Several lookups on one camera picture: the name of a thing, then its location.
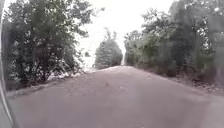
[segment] green tree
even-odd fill
[[[3,51],[8,77],[24,86],[55,73],[79,72],[76,36],[91,22],[93,10],[82,0],[17,0],[4,16]]]
[[[116,43],[116,33],[112,34],[107,30],[105,40],[101,42],[96,50],[95,67],[104,69],[121,64],[122,52]]]

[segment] overcast sky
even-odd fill
[[[105,7],[105,11],[93,19],[88,25],[89,38],[84,39],[83,46],[93,49],[103,40],[105,27],[117,32],[117,42],[123,48],[126,33],[141,30],[143,18],[141,17],[149,8],[157,8],[168,12],[174,0],[90,0],[96,8]]]

